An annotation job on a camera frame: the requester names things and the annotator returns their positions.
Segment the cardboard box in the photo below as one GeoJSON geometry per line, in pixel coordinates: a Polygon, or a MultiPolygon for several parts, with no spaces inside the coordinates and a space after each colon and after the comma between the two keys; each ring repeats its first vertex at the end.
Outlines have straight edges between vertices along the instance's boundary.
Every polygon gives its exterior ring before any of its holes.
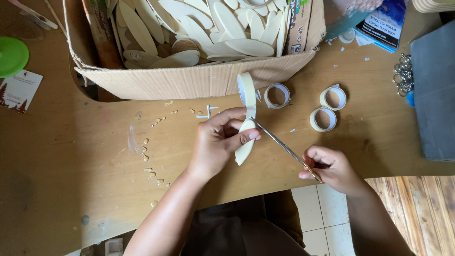
{"type": "MultiPolygon", "coordinates": [[[[311,15],[304,52],[279,58],[234,64],[118,70],[99,68],[100,61],[80,0],[64,0],[70,54],[82,76],[122,99],[158,100],[217,97],[238,93],[237,74],[249,72],[255,88],[284,82],[305,66],[325,36],[323,0],[308,1],[311,15]]],[[[291,29],[290,36],[298,33],[291,29]]]]}

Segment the floor tile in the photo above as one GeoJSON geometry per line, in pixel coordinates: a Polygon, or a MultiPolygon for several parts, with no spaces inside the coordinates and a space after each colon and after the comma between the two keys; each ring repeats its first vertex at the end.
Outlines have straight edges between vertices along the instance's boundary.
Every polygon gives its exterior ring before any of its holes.
{"type": "Polygon", "coordinates": [[[303,243],[305,244],[305,251],[310,255],[329,256],[329,248],[323,228],[304,232],[303,243]]]}
{"type": "Polygon", "coordinates": [[[355,256],[349,223],[325,228],[330,256],[355,256]]]}
{"type": "Polygon", "coordinates": [[[316,185],[291,189],[291,191],[298,208],[302,232],[323,228],[316,185]]]}
{"type": "Polygon", "coordinates": [[[324,227],[348,223],[346,195],[332,189],[327,184],[317,185],[317,189],[324,227]]]}

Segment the wooden table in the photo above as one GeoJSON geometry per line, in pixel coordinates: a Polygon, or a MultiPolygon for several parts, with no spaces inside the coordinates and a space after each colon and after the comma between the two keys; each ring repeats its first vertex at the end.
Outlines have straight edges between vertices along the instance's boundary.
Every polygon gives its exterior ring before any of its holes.
{"type": "MultiPolygon", "coordinates": [[[[44,3],[23,2],[52,17],[44,3]]],[[[61,1],[51,4],[63,20],[61,1]]],[[[14,6],[4,6],[2,24],[19,18],[14,6]]],[[[413,9],[408,16],[395,54],[374,45],[322,42],[316,57],[284,82],[293,106],[275,110],[258,103],[257,119],[299,154],[314,143],[342,149],[365,178],[453,175],[455,164],[422,158],[415,110],[396,95],[391,81],[399,53],[409,51],[406,42],[427,22],[413,9]],[[319,94],[335,83],[347,92],[348,103],[338,112],[335,129],[316,132],[309,115],[320,106],[319,94]]],[[[191,157],[196,124],[203,119],[189,108],[206,112],[207,105],[219,110],[241,106],[238,95],[174,100],[170,105],[96,102],[73,82],[60,30],[45,31],[43,41],[26,43],[26,70],[44,79],[25,115],[0,109],[0,248],[5,255],[64,255],[137,228],[152,210],[151,202],[166,192],[155,178],[172,184],[191,157]],[[141,143],[146,138],[150,160],[144,162],[141,143]],[[145,168],[153,168],[157,176],[149,177],[145,168]]],[[[199,207],[315,184],[298,179],[301,169],[263,136],[242,166],[232,158],[211,180],[199,207]]]]}

